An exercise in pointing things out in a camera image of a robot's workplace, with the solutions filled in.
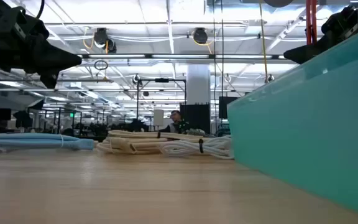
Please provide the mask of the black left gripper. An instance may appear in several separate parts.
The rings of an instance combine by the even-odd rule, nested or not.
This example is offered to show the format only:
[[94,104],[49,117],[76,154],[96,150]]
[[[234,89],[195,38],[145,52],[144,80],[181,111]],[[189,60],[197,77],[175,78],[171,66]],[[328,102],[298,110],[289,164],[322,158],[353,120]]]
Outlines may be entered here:
[[[24,68],[27,73],[57,72],[82,63],[81,57],[51,45],[49,32],[23,7],[0,7],[0,67]],[[40,81],[48,89],[57,84],[57,73],[46,73]]]

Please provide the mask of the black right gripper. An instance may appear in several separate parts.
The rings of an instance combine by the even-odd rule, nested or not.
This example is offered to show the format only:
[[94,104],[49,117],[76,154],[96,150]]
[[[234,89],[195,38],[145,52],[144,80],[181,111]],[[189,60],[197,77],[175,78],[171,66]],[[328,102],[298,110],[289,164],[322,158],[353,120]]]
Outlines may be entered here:
[[[358,33],[358,9],[347,6],[341,12],[332,14],[322,25],[321,31],[324,34],[321,41],[325,44],[337,44],[355,35]],[[314,43],[287,50],[283,56],[303,64],[324,51],[323,46]]]

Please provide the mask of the teal translucent plastic bin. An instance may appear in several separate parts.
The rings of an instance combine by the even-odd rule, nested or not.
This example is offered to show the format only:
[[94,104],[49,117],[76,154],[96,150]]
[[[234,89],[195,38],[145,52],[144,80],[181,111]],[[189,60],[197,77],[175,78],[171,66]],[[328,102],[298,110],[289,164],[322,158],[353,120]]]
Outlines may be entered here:
[[227,114],[236,162],[358,212],[358,34]]

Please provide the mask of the white cable bundle black tie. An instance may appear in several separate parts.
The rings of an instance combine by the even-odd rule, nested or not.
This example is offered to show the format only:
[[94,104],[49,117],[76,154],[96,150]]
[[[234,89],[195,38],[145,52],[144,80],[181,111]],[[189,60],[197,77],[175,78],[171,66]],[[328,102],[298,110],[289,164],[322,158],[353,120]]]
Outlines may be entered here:
[[218,159],[234,159],[231,136],[163,142],[159,149],[168,157],[207,155]]

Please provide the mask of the red metal pole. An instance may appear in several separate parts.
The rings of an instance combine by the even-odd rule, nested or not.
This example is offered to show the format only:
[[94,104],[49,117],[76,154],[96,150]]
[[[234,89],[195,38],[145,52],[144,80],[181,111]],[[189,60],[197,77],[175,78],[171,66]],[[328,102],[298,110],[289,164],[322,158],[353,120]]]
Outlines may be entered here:
[[317,0],[306,0],[306,44],[317,42],[316,26]]

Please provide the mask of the black hanging panel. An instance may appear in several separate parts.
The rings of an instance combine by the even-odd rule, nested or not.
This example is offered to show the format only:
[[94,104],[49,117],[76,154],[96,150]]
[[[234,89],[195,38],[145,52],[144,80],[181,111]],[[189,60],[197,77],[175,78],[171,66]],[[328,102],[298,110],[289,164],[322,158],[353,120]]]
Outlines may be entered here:
[[220,96],[219,97],[219,118],[227,119],[227,106],[231,102],[237,100],[238,97]]

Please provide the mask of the white building column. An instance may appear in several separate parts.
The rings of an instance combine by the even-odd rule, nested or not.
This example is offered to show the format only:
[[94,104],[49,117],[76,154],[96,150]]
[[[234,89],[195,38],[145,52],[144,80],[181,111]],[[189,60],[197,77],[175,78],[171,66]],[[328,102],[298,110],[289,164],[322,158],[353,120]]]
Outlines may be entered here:
[[187,104],[207,104],[210,102],[210,77],[209,65],[189,64],[186,74],[186,99]]

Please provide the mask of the white sign board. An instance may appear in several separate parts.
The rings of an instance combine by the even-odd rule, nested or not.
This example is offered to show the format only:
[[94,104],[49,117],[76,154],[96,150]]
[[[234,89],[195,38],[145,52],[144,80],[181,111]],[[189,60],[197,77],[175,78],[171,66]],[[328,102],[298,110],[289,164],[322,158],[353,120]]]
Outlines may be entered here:
[[160,109],[154,110],[153,125],[163,126],[163,124],[164,124],[164,110],[160,110]]

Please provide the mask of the black cabinet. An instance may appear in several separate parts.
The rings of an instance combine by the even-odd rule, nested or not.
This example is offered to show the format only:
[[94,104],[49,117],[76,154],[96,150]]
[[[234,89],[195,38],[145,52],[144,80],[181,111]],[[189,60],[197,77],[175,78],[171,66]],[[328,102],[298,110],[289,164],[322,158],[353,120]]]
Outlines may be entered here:
[[211,107],[210,104],[181,104],[180,113],[182,118],[191,127],[201,129],[207,134],[211,133]]

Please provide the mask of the long ceiling light bar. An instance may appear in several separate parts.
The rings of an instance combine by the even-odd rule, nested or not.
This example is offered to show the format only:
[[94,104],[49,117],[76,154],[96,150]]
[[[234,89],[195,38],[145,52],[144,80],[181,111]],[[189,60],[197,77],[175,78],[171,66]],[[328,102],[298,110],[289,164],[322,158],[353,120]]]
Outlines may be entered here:
[[258,60],[264,59],[267,60],[286,60],[283,55],[214,55],[214,54],[79,54],[81,58],[97,58],[97,59],[114,59],[114,58],[140,58],[140,59],[238,59],[238,60]]

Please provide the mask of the person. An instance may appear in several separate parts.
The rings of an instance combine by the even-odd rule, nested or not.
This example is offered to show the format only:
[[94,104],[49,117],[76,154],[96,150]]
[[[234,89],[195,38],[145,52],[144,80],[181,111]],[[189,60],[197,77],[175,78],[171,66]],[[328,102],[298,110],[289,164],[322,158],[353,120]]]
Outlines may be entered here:
[[170,118],[172,123],[170,123],[166,128],[161,129],[161,133],[186,134],[190,129],[190,124],[182,118],[182,115],[178,110],[173,110]]

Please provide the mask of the black metal frame stand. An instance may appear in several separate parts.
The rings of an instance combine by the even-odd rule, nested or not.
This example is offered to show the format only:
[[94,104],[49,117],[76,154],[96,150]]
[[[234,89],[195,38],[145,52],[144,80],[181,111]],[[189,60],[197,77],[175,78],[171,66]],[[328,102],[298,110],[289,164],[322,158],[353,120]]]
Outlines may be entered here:
[[[140,82],[145,81],[145,84],[142,85],[142,87],[146,87],[150,82],[155,83],[169,83],[173,82],[176,85],[180,87],[180,89],[184,92],[184,105],[187,105],[187,81],[184,79],[175,79],[175,78],[147,78],[147,79],[141,79],[138,78],[137,84],[136,84],[136,120],[139,119],[139,93],[141,91],[140,89]],[[184,88],[182,88],[178,82],[184,83]]]

